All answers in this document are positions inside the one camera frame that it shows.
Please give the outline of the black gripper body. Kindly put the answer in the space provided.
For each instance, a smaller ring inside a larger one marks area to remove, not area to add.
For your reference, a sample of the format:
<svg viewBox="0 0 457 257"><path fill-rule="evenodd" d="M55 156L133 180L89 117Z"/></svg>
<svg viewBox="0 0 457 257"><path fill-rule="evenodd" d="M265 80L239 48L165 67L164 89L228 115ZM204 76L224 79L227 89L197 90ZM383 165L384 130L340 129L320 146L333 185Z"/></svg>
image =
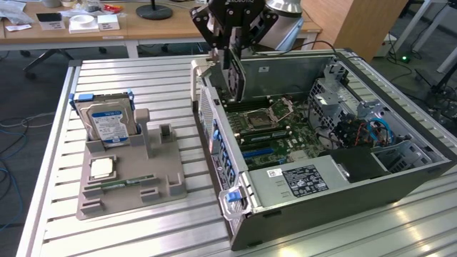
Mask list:
<svg viewBox="0 0 457 257"><path fill-rule="evenodd" d="M207 3L220 25L232 24L233 27L251 24L265 8L261 0L213 0Z"/></svg>

